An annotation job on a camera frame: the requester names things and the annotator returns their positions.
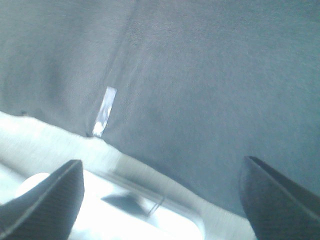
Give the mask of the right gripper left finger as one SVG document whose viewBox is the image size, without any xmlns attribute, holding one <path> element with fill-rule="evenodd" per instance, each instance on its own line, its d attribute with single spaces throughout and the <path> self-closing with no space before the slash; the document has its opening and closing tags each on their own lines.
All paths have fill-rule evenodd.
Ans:
<svg viewBox="0 0 320 240">
<path fill-rule="evenodd" d="M 2 240 L 66 240 L 85 187 L 83 163 L 70 160 L 23 195 L 1 205 Z"/>
</svg>

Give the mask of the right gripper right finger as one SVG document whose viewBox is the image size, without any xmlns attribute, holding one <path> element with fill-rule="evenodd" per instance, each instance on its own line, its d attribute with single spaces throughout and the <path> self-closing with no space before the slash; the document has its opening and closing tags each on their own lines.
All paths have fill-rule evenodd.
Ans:
<svg viewBox="0 0 320 240">
<path fill-rule="evenodd" d="M 257 157 L 243 159 L 239 197 L 256 239 L 320 238 L 320 197 Z"/>
</svg>

